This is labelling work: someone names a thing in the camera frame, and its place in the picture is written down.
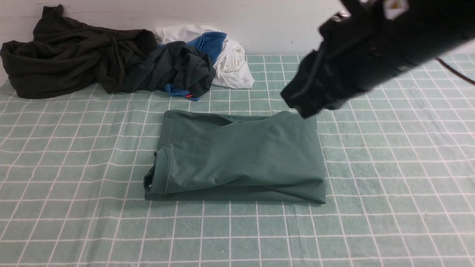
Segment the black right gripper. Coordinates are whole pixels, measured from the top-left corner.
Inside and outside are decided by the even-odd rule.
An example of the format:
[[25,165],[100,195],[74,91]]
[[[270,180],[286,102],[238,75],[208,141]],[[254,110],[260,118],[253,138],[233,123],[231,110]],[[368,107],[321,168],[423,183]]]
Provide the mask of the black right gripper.
[[295,77],[281,92],[285,103],[303,118],[348,100],[395,78],[395,52],[384,31],[382,11],[343,17],[335,14],[319,27],[323,41],[307,54]]

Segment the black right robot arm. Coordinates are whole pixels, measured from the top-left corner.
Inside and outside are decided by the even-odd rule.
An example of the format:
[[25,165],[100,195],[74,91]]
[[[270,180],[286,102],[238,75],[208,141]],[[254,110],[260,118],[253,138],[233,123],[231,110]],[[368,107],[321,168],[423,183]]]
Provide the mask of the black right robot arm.
[[303,117],[341,108],[474,39],[473,0],[343,0],[281,92]]

